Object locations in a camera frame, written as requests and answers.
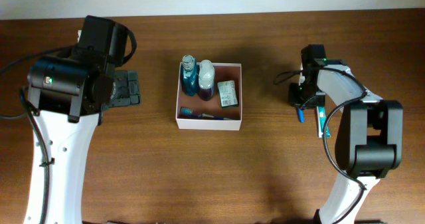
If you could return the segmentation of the green white toothpaste tube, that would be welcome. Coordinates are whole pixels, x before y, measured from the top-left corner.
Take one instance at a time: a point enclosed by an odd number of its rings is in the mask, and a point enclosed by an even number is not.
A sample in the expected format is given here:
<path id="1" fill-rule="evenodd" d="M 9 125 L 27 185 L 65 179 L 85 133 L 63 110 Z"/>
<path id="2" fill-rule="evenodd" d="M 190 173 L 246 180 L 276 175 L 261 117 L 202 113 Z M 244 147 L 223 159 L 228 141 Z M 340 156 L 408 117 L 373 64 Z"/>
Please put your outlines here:
<path id="1" fill-rule="evenodd" d="M 331 137 L 329 129 L 326 129 L 326 131 L 323 131 L 323 127 L 326 121 L 326 113 L 325 108 L 323 106 L 317 106 L 316 107 L 316 116 L 317 116 L 317 135 L 319 138 L 322 138 L 323 136 L 326 136 L 327 138 Z"/>

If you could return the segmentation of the blue disposable razor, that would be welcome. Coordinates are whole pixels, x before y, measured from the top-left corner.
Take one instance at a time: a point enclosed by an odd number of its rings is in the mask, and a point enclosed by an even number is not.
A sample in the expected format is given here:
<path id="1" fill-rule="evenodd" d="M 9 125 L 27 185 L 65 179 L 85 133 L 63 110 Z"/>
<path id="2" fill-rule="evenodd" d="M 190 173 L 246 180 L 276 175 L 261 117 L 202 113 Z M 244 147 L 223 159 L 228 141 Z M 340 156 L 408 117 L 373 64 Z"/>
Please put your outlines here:
<path id="1" fill-rule="evenodd" d="M 302 109 L 300 109 L 300 108 L 297 109 L 297 116 L 298 116 L 298 119 L 301 123 L 305 122 L 305 118 L 304 118 L 304 114 L 303 114 Z"/>

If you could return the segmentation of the blue white toothbrush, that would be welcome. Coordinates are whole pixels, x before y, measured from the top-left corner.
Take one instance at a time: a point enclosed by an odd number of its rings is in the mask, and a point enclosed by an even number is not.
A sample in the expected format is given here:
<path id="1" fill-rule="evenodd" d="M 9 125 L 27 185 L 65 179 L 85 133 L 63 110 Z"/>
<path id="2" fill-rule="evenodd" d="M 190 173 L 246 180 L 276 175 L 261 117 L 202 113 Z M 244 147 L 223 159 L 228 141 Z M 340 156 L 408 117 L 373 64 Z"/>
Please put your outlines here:
<path id="1" fill-rule="evenodd" d="M 205 113 L 197 114 L 192 109 L 185 108 L 185 107 L 180 109 L 180 114 L 183 116 L 191 117 L 191 118 L 210 118 L 213 120 L 231 120 L 231 118 L 227 118 L 223 116 L 214 116 L 214 115 L 205 114 Z"/>

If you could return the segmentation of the teal mouthwash bottle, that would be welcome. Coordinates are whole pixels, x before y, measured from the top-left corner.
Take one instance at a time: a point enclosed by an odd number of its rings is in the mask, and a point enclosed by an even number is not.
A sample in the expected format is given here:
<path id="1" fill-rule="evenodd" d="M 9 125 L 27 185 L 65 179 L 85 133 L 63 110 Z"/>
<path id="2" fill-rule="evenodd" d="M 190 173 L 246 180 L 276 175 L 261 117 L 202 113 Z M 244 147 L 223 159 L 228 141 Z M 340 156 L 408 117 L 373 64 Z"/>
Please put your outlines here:
<path id="1" fill-rule="evenodd" d="M 187 96 L 194 96 L 199 89 L 198 73 L 196 58 L 192 55 L 185 55 L 181 63 L 181 82 Z"/>

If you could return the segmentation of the green soap bar box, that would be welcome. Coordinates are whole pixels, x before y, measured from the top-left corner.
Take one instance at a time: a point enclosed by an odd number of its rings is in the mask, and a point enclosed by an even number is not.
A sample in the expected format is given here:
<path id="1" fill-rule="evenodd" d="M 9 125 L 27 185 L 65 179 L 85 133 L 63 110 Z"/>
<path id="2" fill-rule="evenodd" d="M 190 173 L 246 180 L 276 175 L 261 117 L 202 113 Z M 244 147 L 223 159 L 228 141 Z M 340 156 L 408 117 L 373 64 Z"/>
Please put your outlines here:
<path id="1" fill-rule="evenodd" d="M 222 81 L 217 84 L 221 108 L 238 107 L 235 81 Z"/>

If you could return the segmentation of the clear pump soap bottle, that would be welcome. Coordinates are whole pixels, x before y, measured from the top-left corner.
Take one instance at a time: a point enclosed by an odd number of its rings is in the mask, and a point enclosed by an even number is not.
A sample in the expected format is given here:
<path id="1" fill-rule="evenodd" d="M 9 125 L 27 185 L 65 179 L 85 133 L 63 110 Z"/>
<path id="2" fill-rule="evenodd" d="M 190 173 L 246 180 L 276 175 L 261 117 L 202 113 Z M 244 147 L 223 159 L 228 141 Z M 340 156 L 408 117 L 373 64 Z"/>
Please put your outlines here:
<path id="1" fill-rule="evenodd" d="M 210 60 L 203 60 L 199 70 L 198 95 L 204 101 L 209 101 L 214 95 L 215 69 Z"/>

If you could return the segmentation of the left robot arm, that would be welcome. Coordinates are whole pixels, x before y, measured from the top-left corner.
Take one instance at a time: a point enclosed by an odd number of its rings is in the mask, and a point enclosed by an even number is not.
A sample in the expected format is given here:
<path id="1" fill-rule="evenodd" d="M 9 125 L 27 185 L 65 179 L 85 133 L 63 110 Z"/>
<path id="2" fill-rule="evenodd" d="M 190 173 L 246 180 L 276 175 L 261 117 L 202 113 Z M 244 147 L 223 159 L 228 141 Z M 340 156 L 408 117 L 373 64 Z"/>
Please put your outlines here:
<path id="1" fill-rule="evenodd" d="M 87 16 L 75 45 L 37 55 L 20 99 L 33 129 L 25 223 L 81 223 L 86 160 L 110 108 L 141 102 L 138 74 L 123 66 L 137 42 L 124 25 Z"/>

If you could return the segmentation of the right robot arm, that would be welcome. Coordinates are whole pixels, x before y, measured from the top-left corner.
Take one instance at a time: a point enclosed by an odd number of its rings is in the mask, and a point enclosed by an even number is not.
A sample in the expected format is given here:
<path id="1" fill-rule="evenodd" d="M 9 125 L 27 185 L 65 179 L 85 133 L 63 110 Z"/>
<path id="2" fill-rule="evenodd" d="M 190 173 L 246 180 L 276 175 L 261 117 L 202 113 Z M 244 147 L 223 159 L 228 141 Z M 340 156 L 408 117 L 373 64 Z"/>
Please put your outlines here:
<path id="1" fill-rule="evenodd" d="M 325 155 L 338 173 L 313 222 L 354 223 L 370 190 L 401 163 L 402 104 L 371 92 L 344 60 L 327 58 L 323 45 L 304 47 L 290 74 L 299 80 L 288 101 L 299 119 L 305 109 L 317 112 Z"/>

